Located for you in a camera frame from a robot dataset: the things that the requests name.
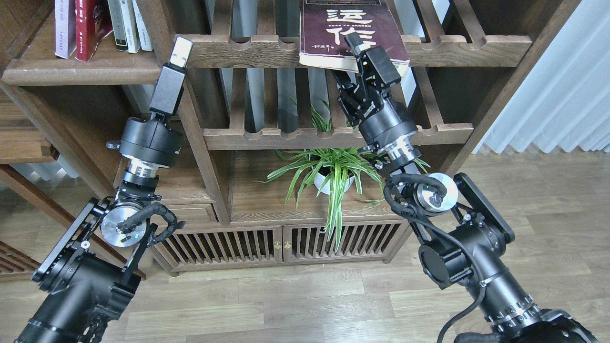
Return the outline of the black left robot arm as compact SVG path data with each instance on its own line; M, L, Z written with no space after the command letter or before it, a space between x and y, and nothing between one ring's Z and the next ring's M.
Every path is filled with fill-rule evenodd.
M168 127L183 94L193 43L178 37L163 65L147 120L131 117L107 148L129 159L115 197L92 198L32 276L48 296L18 343L98 343L120 318L141 277L147 248L185 226L155 194L159 169L176 164L183 135Z

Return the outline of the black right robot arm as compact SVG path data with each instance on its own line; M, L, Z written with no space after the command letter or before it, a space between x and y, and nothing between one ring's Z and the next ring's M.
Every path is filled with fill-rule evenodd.
M460 284L474 302L450 319L437 341L456 321L479 308L492 332L461 333L456 343L596 343L597 338L563 310L542 309L501 261L514 232L464 173L410 173L420 152L409 138L416 126L390 87L400 76L381 46L357 33L345 37L358 71L353 84L334 71L338 102L359 128L370 152L370 165L385 180L384 198L417 236L423 271L441 289Z

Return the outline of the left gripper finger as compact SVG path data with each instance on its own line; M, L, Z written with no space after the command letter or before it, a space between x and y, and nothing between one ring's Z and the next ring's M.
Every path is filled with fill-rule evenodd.
M169 57L169 64L174 67L185 69L193 48L193 42L184 37L177 37Z

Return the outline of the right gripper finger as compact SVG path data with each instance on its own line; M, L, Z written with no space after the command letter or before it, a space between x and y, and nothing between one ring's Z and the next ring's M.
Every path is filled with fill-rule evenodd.
M365 52L374 48L370 43L365 43L359 33L352 32L345 36L349 52L354 57L363 57Z

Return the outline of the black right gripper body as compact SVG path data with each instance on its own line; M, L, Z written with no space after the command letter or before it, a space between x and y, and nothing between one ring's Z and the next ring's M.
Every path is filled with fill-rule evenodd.
M352 83L345 71L334 71L338 102L349 123L358 127L375 153L413 153L410 137L416 124L404 104L395 101L390 87L401 76L381 46L354 46L351 49L358 72Z

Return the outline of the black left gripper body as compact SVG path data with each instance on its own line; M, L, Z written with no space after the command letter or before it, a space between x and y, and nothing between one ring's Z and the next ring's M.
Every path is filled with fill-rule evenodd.
M170 168L175 165L183 134L166 124L176 114L183 94L185 68L165 64L152 94L148 120L130 117L122 139L109 141L107 148L119 150L125 157Z

